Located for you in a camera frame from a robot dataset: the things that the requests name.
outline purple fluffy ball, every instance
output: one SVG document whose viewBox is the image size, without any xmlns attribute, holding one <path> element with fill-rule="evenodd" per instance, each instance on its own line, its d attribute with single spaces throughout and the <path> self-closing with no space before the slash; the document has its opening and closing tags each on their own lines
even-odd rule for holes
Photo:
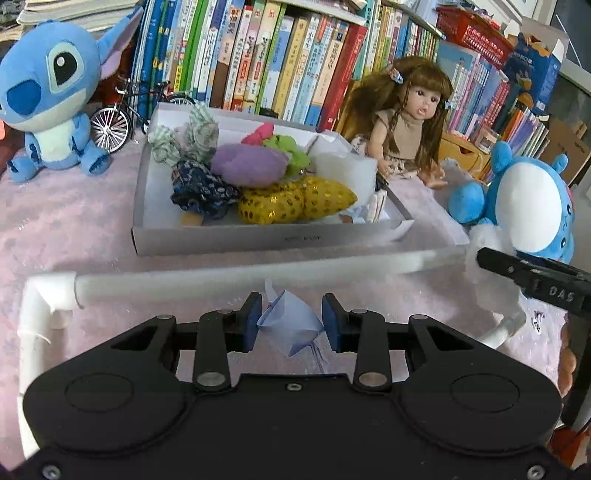
<svg viewBox="0 0 591 480">
<path fill-rule="evenodd" d="M 277 183 L 290 159 L 286 154 L 258 145 L 220 145 L 212 158 L 212 173 L 230 185 L 264 188 Z"/>
</svg>

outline yellow sequin fabric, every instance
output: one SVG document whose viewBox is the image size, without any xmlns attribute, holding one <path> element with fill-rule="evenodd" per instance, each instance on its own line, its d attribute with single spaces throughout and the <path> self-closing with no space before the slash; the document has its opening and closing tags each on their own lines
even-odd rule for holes
<svg viewBox="0 0 591 480">
<path fill-rule="evenodd" d="M 306 177 L 266 189 L 244 189 L 238 211 L 247 223 L 294 223 L 334 215 L 356 201 L 357 195 L 337 181 Z"/>
</svg>

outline red basket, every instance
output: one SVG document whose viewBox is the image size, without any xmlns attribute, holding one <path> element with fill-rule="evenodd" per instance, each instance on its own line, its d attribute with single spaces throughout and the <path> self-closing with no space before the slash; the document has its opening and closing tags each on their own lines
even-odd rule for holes
<svg viewBox="0 0 591 480">
<path fill-rule="evenodd" d="M 446 40 L 476 50 L 498 69 L 513 51 L 513 45 L 478 15 L 458 7 L 437 7 L 437 12 L 437 28 Z"/>
</svg>

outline green fabric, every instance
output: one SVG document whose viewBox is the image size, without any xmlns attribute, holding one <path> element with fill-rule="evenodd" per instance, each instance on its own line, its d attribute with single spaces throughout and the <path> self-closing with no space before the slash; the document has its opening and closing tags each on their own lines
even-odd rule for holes
<svg viewBox="0 0 591 480">
<path fill-rule="evenodd" d="M 308 155 L 299 149 L 293 137 L 289 137 L 288 135 L 273 135 L 271 138 L 263 140 L 262 144 L 265 147 L 274 148 L 289 156 L 290 164 L 285 171 L 286 177 L 296 176 L 302 168 L 310 165 Z"/>
<path fill-rule="evenodd" d="M 210 166 L 218 138 L 217 122 L 205 104 L 198 102 L 191 107 L 187 124 L 175 130 L 159 125 L 148 134 L 148 143 L 155 162 L 174 167 L 187 160 Z"/>
</svg>

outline blue plush toy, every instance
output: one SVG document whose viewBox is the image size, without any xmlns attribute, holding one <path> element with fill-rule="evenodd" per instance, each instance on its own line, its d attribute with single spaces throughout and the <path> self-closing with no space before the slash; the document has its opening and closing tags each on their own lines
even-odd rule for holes
<svg viewBox="0 0 591 480">
<path fill-rule="evenodd" d="M 514 157 L 506 142 L 491 154 L 495 174 L 488 189 L 472 181 L 452 192 L 449 213 L 459 223 L 493 223 L 505 231 L 515 249 L 569 263 L 573 257 L 574 220 L 570 190 L 560 178 L 568 158 L 552 165 Z"/>
<path fill-rule="evenodd" d="M 43 167 L 80 164 L 88 175 L 109 167 L 109 154 L 90 139 L 81 110 L 99 81 L 119 68 L 141 15 L 138 7 L 98 41 L 84 28 L 47 21 L 8 51 L 0 63 L 0 121 L 25 132 L 27 151 L 8 162 L 14 181 L 27 181 Z"/>
</svg>

